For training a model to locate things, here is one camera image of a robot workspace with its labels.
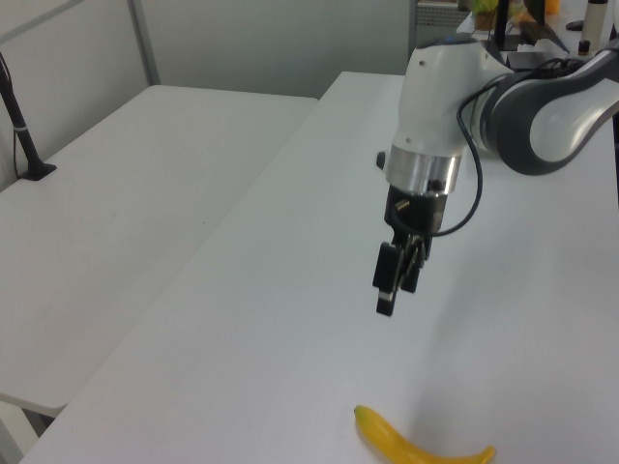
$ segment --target white tabletop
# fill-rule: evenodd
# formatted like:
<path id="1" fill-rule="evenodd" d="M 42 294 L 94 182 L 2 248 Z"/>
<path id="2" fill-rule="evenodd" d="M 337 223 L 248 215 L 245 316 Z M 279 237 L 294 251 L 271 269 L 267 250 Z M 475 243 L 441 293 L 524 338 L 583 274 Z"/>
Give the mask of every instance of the white tabletop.
<path id="1" fill-rule="evenodd" d="M 0 194 L 0 400 L 55 416 L 315 105 L 152 87 Z"/>
<path id="2" fill-rule="evenodd" d="M 619 221 L 610 125 L 570 165 L 485 159 L 393 318 L 371 287 L 374 156 L 402 77 L 343 74 L 24 464 L 376 463 L 367 404 L 438 453 L 619 460 Z M 463 161 L 445 225 L 470 206 Z"/>

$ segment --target white partition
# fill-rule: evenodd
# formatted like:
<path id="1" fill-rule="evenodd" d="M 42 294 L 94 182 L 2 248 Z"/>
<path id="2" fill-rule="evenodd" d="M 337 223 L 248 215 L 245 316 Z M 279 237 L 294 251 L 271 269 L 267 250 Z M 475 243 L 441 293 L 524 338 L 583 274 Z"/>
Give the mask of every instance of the white partition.
<path id="1" fill-rule="evenodd" d="M 0 43 L 0 51 L 44 159 L 147 87 L 127 0 L 84 0 Z M 15 180 L 12 146 L 0 105 L 0 189 Z"/>
<path id="2" fill-rule="evenodd" d="M 319 98 L 406 71 L 409 0 L 134 0 L 162 84 Z"/>

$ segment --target banana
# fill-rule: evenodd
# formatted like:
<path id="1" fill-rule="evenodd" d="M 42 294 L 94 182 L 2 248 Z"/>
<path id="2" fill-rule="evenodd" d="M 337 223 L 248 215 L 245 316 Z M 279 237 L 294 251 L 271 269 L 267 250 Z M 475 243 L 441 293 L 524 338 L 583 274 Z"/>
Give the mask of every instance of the banana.
<path id="1" fill-rule="evenodd" d="M 367 406 L 357 406 L 355 418 L 364 437 L 394 464 L 487 464 L 494 457 L 494 447 L 487 447 L 472 456 L 435 456 L 408 442 Z"/>

